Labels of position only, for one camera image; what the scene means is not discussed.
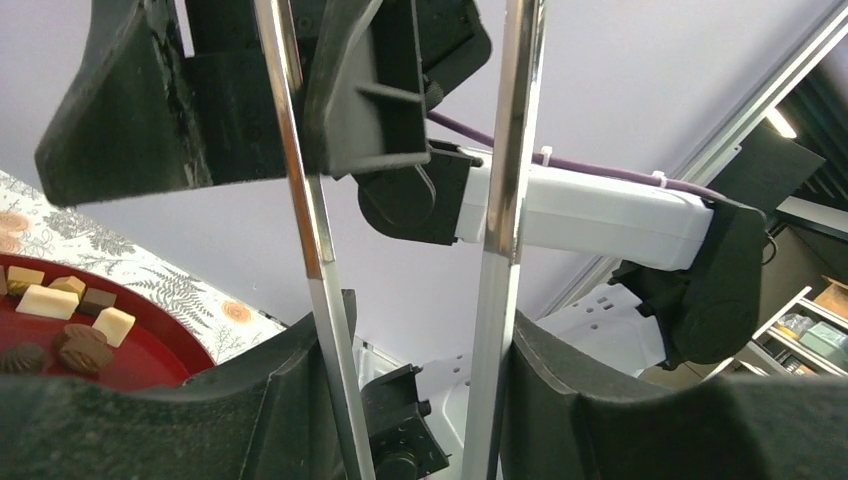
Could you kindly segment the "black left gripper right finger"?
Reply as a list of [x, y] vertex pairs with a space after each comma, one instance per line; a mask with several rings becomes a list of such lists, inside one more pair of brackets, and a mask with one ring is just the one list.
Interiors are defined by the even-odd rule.
[[727, 375], [672, 391], [518, 316], [500, 459], [507, 479], [843, 479], [847, 382]]

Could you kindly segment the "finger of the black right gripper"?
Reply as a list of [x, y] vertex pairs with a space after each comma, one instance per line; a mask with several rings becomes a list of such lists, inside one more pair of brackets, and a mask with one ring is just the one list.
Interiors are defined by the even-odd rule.
[[80, 67], [34, 160], [59, 207], [283, 178], [254, 5], [95, 1]]
[[303, 109], [305, 170], [335, 178], [429, 160], [416, 5], [329, 1]]

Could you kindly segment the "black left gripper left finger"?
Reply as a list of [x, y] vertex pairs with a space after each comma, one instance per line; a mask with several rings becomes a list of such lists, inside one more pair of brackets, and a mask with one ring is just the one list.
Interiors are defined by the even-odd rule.
[[5, 479], [345, 479], [322, 312], [175, 387], [3, 376]]

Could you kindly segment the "silver serving tongs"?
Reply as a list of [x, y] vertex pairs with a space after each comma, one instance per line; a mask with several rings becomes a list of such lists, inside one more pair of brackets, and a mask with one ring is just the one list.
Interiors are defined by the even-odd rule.
[[[258, 1], [254, 11], [345, 472], [351, 479], [372, 479], [375, 467], [321, 180], [304, 168], [296, 120], [302, 73], [291, 8], [285, 1]], [[465, 479], [496, 475], [519, 285], [522, 215], [539, 103], [544, 15], [541, 1], [511, 1], [506, 7], [461, 469]]]

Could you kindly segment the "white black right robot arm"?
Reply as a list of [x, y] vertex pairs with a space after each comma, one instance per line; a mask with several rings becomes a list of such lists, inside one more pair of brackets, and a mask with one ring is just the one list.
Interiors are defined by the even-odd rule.
[[[431, 140], [443, 96], [489, 58], [471, 1], [284, 1], [304, 68], [299, 149], [310, 173], [351, 176], [377, 232], [436, 245], [484, 237], [491, 164]], [[272, 104], [265, 18], [251, 1], [190, 1], [186, 56], [170, 1], [95, 1], [77, 74], [35, 152], [62, 207], [293, 177]], [[763, 213], [661, 174], [535, 154], [525, 241], [621, 260], [543, 326], [622, 371], [711, 364], [754, 336]]]

